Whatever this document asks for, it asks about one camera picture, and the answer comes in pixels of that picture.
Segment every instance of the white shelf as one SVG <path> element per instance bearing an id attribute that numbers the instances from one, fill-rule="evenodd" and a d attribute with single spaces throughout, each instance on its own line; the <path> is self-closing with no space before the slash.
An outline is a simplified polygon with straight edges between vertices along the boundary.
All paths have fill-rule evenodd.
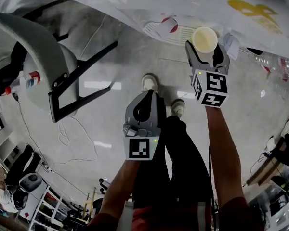
<path id="1" fill-rule="evenodd" d="M 62 216 L 67 217 L 67 214 L 64 214 L 61 210 L 58 210 L 58 212 L 59 212 Z"/>
<path id="2" fill-rule="evenodd" d="M 45 217 L 49 218 L 49 219 L 52 219 L 52 217 L 46 215 L 44 212 L 41 212 L 40 210 L 38 210 L 39 213 L 41 213 L 42 215 L 44 215 Z"/>
<path id="3" fill-rule="evenodd" d="M 57 201 L 59 201 L 58 197 L 54 195 L 50 190 L 47 190 L 47 193 L 49 193 L 52 197 L 54 197 Z"/>
<path id="4" fill-rule="evenodd" d="M 37 224 L 39 224 L 39 225 L 47 228 L 47 230 L 60 231 L 60 230 L 58 230 L 58 229 L 54 229 L 54 228 L 52 228 L 52 227 L 48 227 L 48 226 L 46 226 L 45 224 L 39 223 L 38 221 L 34 221 L 34 223 L 37 223 Z"/>
<path id="5" fill-rule="evenodd" d="M 43 200 L 43 205 L 45 205 L 47 208 L 54 210 L 54 207 L 52 207 L 49 203 L 47 203 L 45 200 Z"/>
<path id="6" fill-rule="evenodd" d="M 34 224 L 34 223 L 37 223 L 37 224 L 39 224 L 39 225 L 42 225 L 43 227 L 46 227 L 46 228 L 47 228 L 47 231 L 60 231 L 60 230 L 54 229 L 54 228 L 52 228 L 52 227 L 48 227 L 48 226 L 46 226 L 46 225 L 44 225 L 44 224 L 41 224 L 41 223 L 39 223 L 38 221 L 36 221 L 35 218 L 36 218 L 37 213 L 40 213 L 40 214 L 46 216 L 47 218 L 49 218 L 51 223 L 53 223 L 53 224 L 55 224 L 55 225 L 57 225 L 57 226 L 63 227 L 62 222 L 60 222 L 60 221 L 58 221 L 58 220 L 55 219 L 55 216 L 56 216 L 57 213 L 60 213 L 60 215 L 63 215 L 63 216 L 65 216 L 65 217 L 67 217 L 67 214 L 63 213 L 63 211 L 61 211 L 61 210 L 58 210 L 58 208 L 59 208 L 59 206 L 60 206 L 61 204 L 64 205 L 64 206 L 66 206 L 64 203 L 62 203 L 62 198 L 63 198 L 63 196 L 60 196 L 60 198 L 58 198 L 56 195 L 54 195 L 53 192 L 51 192 L 51 190 L 49 189 L 49 187 L 50 187 L 50 186 L 48 185 L 47 188 L 46 188 L 46 191 L 45 191 L 44 195 L 42 196 L 42 198 L 41 198 L 41 200 L 40 200 L 40 202 L 39 202 L 39 204 L 38 204 L 38 207 L 37 207 L 37 209 L 36 209 L 36 211 L 35 211 L 35 214 L 34 214 L 34 216 L 33 216 L 33 219 L 32 219 L 32 221 L 31 221 L 31 223 L 30 223 L 29 230 L 32 230 L 33 224 Z M 46 196 L 47 193 L 56 200 L 56 207 L 51 206 L 51 205 L 45 200 L 45 196 Z M 41 205 L 44 205 L 44 206 L 46 206 L 47 208 L 49 208 L 49 209 L 52 210 L 53 213 L 52 213 L 52 216 L 51 216 L 51 217 L 48 216 L 48 215 L 46 215 L 46 214 L 45 214 L 44 212 L 42 212 L 41 210 L 39 210 L 39 208 L 40 208 Z"/>

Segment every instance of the person's arm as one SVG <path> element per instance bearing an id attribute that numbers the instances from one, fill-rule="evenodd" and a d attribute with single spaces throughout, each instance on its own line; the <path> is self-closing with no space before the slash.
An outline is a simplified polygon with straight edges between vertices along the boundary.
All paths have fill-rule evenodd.
<path id="1" fill-rule="evenodd" d="M 102 203 L 99 213 L 106 213 L 117 220 L 120 219 L 127 201 L 134 188 L 134 183 L 140 161 L 126 160 L 114 180 L 111 182 Z"/>
<path id="2" fill-rule="evenodd" d="M 0 181 L 0 189 L 2 189 L 2 190 L 6 190 L 6 186 L 5 186 L 5 183 L 4 183 L 4 181 Z"/>
<path id="3" fill-rule="evenodd" d="M 210 149 L 219 207 L 237 197 L 244 197 L 241 163 L 228 126 L 219 108 L 207 107 Z"/>

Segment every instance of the chair leg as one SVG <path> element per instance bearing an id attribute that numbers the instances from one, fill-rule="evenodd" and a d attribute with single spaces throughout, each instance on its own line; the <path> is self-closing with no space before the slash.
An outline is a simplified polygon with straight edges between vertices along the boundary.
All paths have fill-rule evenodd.
<path id="1" fill-rule="evenodd" d="M 74 112 L 75 110 L 78 110 L 82 106 L 86 105 L 87 103 L 93 101 L 94 99 L 104 95 L 105 93 L 109 92 L 111 89 L 111 86 L 106 87 L 102 90 L 99 90 L 95 93 L 92 93 L 86 97 L 80 98 L 77 101 L 68 104 L 65 107 L 60 108 L 59 106 L 59 97 L 60 95 L 72 84 L 74 83 L 85 71 L 87 71 L 94 63 L 96 63 L 98 60 L 100 60 L 103 56 L 105 56 L 107 53 L 112 51 L 115 47 L 117 47 L 118 42 L 115 41 L 111 45 L 107 46 L 100 52 L 98 52 L 96 55 L 91 57 L 89 60 L 85 61 L 81 66 L 79 66 L 77 69 L 75 69 L 69 77 L 63 81 L 61 85 L 58 87 L 54 87 L 53 85 L 53 91 L 50 92 L 49 95 L 49 102 L 50 102 L 50 108 L 51 108 L 51 114 L 53 122 L 56 123 L 69 115 L 70 113 Z"/>
<path id="2" fill-rule="evenodd" d="M 61 36 L 59 36 L 58 34 L 54 33 L 53 36 L 57 40 L 57 42 L 60 42 L 60 41 L 62 41 L 64 39 L 68 38 L 68 33 L 64 34 L 64 35 L 61 35 Z"/>
<path id="3" fill-rule="evenodd" d="M 30 21 L 35 21 L 37 18 L 39 18 L 41 15 L 42 15 L 42 12 L 44 9 L 48 9 L 54 5 L 58 5 L 60 3 L 64 3 L 64 2 L 67 2 L 67 1 L 70 1 L 70 0 L 57 0 L 57 1 L 54 1 L 54 2 L 51 2 L 51 3 L 48 3 L 44 6 L 41 6 L 29 13 L 27 13 L 25 16 L 23 16 L 23 18 L 25 19 L 28 19 Z"/>
<path id="4" fill-rule="evenodd" d="M 85 61 L 80 65 L 80 67 L 76 68 L 66 80 L 66 83 L 63 83 L 58 89 L 67 89 L 76 79 L 78 79 L 84 72 L 86 72 L 93 64 L 95 64 L 98 60 L 104 57 L 107 53 L 112 51 L 115 47 L 118 46 L 118 41 L 108 45 L 106 48 L 102 49 L 100 52 L 95 54 L 93 57 Z"/>
<path id="5" fill-rule="evenodd" d="M 83 60 L 77 60 L 78 67 L 83 66 L 85 63 L 86 63 L 86 61 L 83 61 Z"/>

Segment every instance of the white sneaker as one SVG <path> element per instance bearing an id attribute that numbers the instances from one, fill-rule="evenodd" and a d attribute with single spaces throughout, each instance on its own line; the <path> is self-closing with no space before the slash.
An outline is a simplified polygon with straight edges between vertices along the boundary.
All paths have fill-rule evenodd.
<path id="1" fill-rule="evenodd" d="M 271 138 L 269 138 L 268 142 L 266 143 L 265 151 L 266 151 L 266 152 L 270 152 L 270 151 L 272 151 L 275 147 L 276 147 L 275 139 L 274 139 L 274 137 L 272 136 Z"/>
<path id="2" fill-rule="evenodd" d="M 182 99 L 176 99 L 173 101 L 170 107 L 170 116 L 177 116 L 181 118 L 184 113 L 185 103 Z"/>
<path id="3" fill-rule="evenodd" d="M 141 80 L 141 92 L 150 89 L 158 93 L 158 80 L 153 74 L 146 74 Z"/>
<path id="4" fill-rule="evenodd" d="M 285 137 L 286 134 L 289 134 L 289 121 L 286 122 L 284 129 L 280 133 L 280 136 Z"/>

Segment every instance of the plastic bottle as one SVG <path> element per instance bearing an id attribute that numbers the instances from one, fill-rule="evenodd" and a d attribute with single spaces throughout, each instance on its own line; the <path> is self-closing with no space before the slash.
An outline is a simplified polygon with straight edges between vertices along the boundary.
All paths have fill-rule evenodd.
<path id="1" fill-rule="evenodd" d="M 273 92 L 289 103 L 289 81 L 284 81 L 278 76 L 270 75 L 267 82 Z"/>
<path id="2" fill-rule="evenodd" d="M 289 59 L 272 53 L 263 52 L 261 55 L 252 54 L 252 58 L 271 73 L 289 79 Z"/>
<path id="3" fill-rule="evenodd" d="M 25 76 L 21 76 L 15 79 L 10 86 L 5 88 L 5 94 L 11 94 L 19 92 L 21 90 L 33 87 L 40 82 L 40 76 L 37 71 L 29 73 Z"/>

